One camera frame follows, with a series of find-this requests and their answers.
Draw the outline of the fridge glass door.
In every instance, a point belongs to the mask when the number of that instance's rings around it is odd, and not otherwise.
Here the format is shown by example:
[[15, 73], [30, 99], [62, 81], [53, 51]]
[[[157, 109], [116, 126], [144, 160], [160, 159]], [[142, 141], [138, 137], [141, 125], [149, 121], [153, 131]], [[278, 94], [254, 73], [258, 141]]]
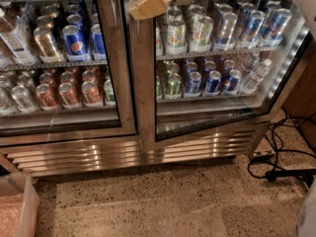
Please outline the fridge glass door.
[[[282, 41], [260, 46], [260, 31], [269, 12], [280, 8], [292, 12]], [[227, 12], [238, 16], [232, 42], [228, 49], [216, 50], [215, 32]], [[203, 15], [213, 21], [210, 49], [192, 52], [194, 22]], [[138, 120], [145, 149], [207, 129], [271, 119], [293, 79], [293, 62], [308, 33], [297, 0], [195, 0], [186, 5], [173, 1], [163, 15], [147, 20], [129, 17]], [[166, 52], [167, 27], [174, 19], [182, 19], [186, 25], [187, 49], [176, 55]], [[242, 94], [243, 79], [267, 58], [272, 61], [269, 74], [255, 93]], [[192, 72], [201, 75], [200, 94], [186, 97], [185, 86]], [[172, 73], [181, 76], [182, 94], [178, 99], [167, 99], [165, 94]]]
[[[37, 63], [22, 65], [1, 39], [0, 145], [3, 147], [89, 140], [124, 136], [134, 131], [129, 69], [120, 0], [0, 0], [1, 9], [15, 18], [34, 46]], [[62, 37], [68, 25], [77, 26], [88, 39], [90, 59], [70, 61]], [[64, 60], [44, 63], [34, 38], [36, 28], [50, 28]], [[81, 86], [97, 84], [103, 105], [87, 107]], [[58, 93], [62, 83], [71, 83], [81, 107], [65, 109]], [[48, 84], [60, 108], [45, 111], [36, 88]], [[11, 90], [26, 87], [38, 109], [23, 113]]]

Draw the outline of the stainless steel fridge base grille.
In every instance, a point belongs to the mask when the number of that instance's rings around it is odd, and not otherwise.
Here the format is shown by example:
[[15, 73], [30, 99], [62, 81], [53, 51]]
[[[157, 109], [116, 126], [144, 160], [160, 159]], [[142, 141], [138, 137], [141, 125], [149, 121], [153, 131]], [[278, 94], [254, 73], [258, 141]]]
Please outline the stainless steel fridge base grille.
[[155, 149], [141, 146], [139, 135], [4, 147], [1, 162], [34, 177], [234, 157], [256, 149], [269, 124], [234, 123], [165, 140]]

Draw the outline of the white green soda can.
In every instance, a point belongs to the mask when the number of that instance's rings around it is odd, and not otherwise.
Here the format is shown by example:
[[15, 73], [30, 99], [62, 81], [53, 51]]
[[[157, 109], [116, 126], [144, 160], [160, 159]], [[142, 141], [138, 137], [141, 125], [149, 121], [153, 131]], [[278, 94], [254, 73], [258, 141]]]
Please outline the white green soda can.
[[210, 49], [210, 37], [213, 30], [213, 21], [210, 17], [199, 16], [193, 26], [190, 51], [205, 52]]
[[182, 54], [186, 52], [186, 25], [182, 19], [171, 20], [167, 27], [166, 52]]

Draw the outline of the white green soda can right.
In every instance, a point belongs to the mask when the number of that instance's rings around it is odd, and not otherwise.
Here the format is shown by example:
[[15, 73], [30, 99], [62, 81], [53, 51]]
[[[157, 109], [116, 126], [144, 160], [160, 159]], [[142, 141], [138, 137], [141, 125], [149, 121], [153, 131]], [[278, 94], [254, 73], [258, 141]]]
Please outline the white green soda can right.
[[199, 16], [193, 26], [190, 51], [205, 52], [210, 49], [210, 37], [213, 30], [213, 21], [210, 17]]

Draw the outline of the silver blue energy can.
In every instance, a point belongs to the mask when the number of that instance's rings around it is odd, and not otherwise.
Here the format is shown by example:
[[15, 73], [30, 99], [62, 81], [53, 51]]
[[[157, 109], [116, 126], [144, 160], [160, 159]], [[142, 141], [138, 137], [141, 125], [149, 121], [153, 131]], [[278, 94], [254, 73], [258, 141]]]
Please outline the silver blue energy can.
[[273, 9], [260, 31], [260, 46], [274, 46], [282, 41], [282, 34], [292, 18], [288, 9]]
[[214, 48], [216, 50], [229, 48], [237, 20], [238, 16], [235, 13], [227, 12], [222, 15], [214, 36]]

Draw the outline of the green sprite can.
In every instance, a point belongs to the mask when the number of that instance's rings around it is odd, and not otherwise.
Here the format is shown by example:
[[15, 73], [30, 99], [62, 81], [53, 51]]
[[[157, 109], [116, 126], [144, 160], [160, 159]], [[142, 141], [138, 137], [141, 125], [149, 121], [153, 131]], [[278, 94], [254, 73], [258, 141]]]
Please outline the green sprite can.
[[178, 99], [181, 97], [181, 76], [178, 73], [169, 75], [165, 94], [167, 99]]

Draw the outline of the blue pepsi can front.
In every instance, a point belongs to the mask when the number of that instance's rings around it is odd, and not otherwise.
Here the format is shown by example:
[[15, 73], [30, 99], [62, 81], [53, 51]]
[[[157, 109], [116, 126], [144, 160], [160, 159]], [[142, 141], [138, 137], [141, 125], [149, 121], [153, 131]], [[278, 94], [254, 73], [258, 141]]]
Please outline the blue pepsi can front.
[[62, 30], [62, 37], [67, 49], [66, 55], [70, 61], [88, 61], [89, 42], [85, 34], [75, 25], [68, 25]]

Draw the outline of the blue pepsi can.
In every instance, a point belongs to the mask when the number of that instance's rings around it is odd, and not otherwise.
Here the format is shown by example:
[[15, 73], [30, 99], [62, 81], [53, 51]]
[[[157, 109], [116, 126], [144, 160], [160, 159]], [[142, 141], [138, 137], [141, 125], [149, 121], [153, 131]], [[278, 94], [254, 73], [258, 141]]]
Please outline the blue pepsi can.
[[68, 25], [62, 30], [62, 37], [67, 49], [66, 55], [70, 61], [88, 61], [89, 42], [85, 34], [75, 25]]
[[199, 72], [192, 72], [187, 79], [185, 86], [186, 97], [196, 97], [200, 94], [201, 75]]

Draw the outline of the blue pepsi can lower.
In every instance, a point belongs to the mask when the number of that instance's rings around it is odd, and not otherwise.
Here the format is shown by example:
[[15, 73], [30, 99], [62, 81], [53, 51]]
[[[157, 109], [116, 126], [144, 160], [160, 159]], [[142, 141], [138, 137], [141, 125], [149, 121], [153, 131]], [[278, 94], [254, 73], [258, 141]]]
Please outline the blue pepsi can lower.
[[192, 72], [187, 79], [185, 86], [186, 97], [196, 97], [200, 94], [201, 75], [199, 72]]

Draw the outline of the red coke can right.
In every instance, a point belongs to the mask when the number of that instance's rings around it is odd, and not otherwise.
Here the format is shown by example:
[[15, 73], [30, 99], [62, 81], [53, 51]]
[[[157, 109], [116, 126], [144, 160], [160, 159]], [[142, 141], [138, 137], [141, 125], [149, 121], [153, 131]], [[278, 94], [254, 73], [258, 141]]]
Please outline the red coke can right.
[[86, 81], [81, 86], [81, 91], [84, 96], [84, 104], [87, 107], [101, 107], [103, 101], [99, 93], [99, 88], [96, 83]]

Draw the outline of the red coke can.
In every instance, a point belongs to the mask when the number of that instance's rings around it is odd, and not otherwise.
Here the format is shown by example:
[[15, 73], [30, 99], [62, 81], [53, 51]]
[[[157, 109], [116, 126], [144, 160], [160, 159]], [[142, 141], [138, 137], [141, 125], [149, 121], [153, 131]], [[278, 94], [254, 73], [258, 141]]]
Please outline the red coke can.
[[84, 104], [87, 107], [101, 107], [103, 101], [99, 93], [99, 88], [96, 83], [86, 81], [81, 86], [81, 91], [84, 96]]
[[76, 90], [71, 83], [62, 83], [58, 87], [58, 93], [62, 99], [62, 104], [65, 109], [78, 109], [81, 107], [81, 102], [77, 96]]
[[40, 101], [40, 106], [45, 111], [58, 110], [60, 108], [59, 101], [48, 84], [40, 84], [36, 88], [36, 93]]

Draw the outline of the gold soda can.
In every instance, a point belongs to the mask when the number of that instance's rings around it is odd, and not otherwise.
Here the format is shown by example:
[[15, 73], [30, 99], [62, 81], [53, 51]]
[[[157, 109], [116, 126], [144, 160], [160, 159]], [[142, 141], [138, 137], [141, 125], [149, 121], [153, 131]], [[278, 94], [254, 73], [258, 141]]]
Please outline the gold soda can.
[[39, 47], [39, 57], [44, 63], [59, 63], [64, 60], [50, 28], [36, 28], [34, 38]]

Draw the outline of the silver blue energy can right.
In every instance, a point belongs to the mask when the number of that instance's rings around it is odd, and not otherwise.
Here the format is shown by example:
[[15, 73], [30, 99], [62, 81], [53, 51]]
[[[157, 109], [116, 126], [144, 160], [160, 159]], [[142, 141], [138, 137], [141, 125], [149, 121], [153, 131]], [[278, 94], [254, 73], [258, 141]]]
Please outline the silver blue energy can right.
[[292, 18], [288, 9], [273, 9], [260, 31], [260, 46], [274, 46], [282, 41], [282, 34]]

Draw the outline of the clear water bottle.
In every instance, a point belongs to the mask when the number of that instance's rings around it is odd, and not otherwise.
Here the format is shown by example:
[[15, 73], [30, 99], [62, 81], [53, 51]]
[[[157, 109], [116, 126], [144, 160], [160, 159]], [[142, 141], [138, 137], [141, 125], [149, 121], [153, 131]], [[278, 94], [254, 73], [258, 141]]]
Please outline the clear water bottle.
[[265, 59], [257, 67], [253, 68], [243, 79], [240, 86], [240, 92], [245, 95], [250, 95], [256, 92], [258, 86], [269, 74], [272, 66], [270, 59]]

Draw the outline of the red coke can middle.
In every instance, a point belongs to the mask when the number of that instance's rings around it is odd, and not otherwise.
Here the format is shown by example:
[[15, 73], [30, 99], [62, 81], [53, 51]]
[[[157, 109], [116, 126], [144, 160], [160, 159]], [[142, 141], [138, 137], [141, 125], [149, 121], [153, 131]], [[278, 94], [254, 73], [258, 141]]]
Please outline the red coke can middle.
[[77, 96], [76, 90], [71, 83], [62, 83], [58, 87], [58, 93], [62, 99], [62, 104], [65, 109], [78, 109], [81, 107], [81, 102]]

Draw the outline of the iced tea bottle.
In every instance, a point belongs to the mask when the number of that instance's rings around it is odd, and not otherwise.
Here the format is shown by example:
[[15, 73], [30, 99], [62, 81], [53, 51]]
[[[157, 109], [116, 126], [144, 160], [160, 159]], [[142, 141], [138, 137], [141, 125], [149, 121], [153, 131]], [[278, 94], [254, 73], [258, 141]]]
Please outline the iced tea bottle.
[[37, 63], [34, 46], [15, 18], [9, 17], [0, 9], [0, 38], [7, 45], [14, 56], [14, 60], [22, 65]]

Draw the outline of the red coke can left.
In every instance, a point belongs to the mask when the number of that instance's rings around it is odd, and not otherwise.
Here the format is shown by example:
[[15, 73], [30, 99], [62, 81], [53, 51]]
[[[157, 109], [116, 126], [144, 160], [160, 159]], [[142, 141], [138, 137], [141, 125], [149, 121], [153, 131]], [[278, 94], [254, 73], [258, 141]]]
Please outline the red coke can left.
[[60, 108], [59, 101], [48, 84], [40, 84], [36, 88], [36, 93], [40, 101], [40, 106], [45, 111], [58, 110]]

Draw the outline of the silver diet coke can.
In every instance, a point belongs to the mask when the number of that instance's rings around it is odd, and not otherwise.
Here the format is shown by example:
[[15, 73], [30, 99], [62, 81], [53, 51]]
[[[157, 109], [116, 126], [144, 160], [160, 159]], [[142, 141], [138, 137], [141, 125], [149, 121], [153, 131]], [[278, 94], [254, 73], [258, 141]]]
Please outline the silver diet coke can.
[[16, 86], [11, 90], [11, 95], [23, 113], [32, 113], [38, 109], [38, 105], [31, 92], [24, 86]]

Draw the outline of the translucent plastic bin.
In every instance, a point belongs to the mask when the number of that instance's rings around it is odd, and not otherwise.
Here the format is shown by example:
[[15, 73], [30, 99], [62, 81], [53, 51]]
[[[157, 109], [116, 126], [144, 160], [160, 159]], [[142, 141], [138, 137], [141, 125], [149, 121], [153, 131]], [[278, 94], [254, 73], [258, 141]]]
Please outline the translucent plastic bin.
[[29, 174], [0, 178], [0, 237], [35, 237], [40, 197]]

